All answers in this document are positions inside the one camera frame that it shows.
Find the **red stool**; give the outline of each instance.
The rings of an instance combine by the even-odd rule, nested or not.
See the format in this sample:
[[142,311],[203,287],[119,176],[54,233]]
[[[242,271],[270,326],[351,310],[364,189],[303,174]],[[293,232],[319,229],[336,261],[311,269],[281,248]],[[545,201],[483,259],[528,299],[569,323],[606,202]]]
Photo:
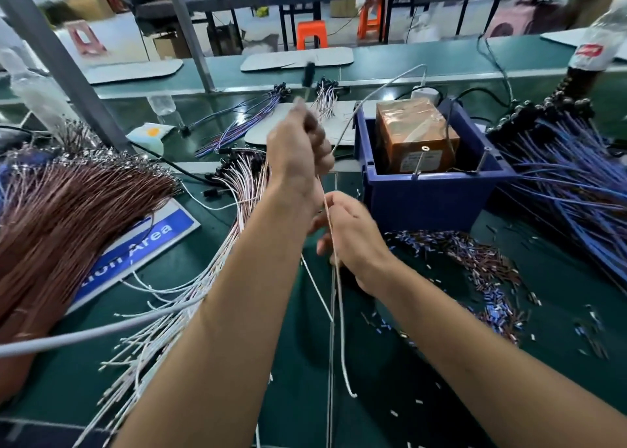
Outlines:
[[[100,43],[91,27],[84,20],[67,22],[65,28],[67,28],[70,38],[80,55],[98,56],[106,54],[105,46]],[[79,32],[82,32],[88,41],[84,41]]]
[[328,48],[329,42],[327,41],[327,26],[324,20],[312,20],[310,22],[299,22],[296,27],[297,35],[297,50],[305,49],[305,38],[318,37],[320,40],[320,48]]
[[[365,34],[372,31],[379,31],[381,25],[381,4],[383,0],[365,0],[364,7],[359,12],[359,25],[357,26],[357,38],[365,39]],[[377,6],[377,18],[368,19],[370,9]]]

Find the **brown cardboard box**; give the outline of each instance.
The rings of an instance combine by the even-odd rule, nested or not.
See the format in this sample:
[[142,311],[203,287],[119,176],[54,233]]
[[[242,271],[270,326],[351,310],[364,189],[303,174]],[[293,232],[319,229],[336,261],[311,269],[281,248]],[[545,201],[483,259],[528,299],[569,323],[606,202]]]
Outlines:
[[429,147],[421,161],[421,172],[445,172],[455,161],[459,136],[426,98],[377,103],[377,131],[382,170],[388,174],[410,174],[416,170],[422,147]]
[[77,19],[88,22],[106,20],[115,16],[106,0],[63,0]]
[[331,0],[331,17],[354,17],[357,15],[355,0]]
[[178,36],[175,33],[168,33],[153,39],[153,42],[161,59],[192,58],[183,35]]

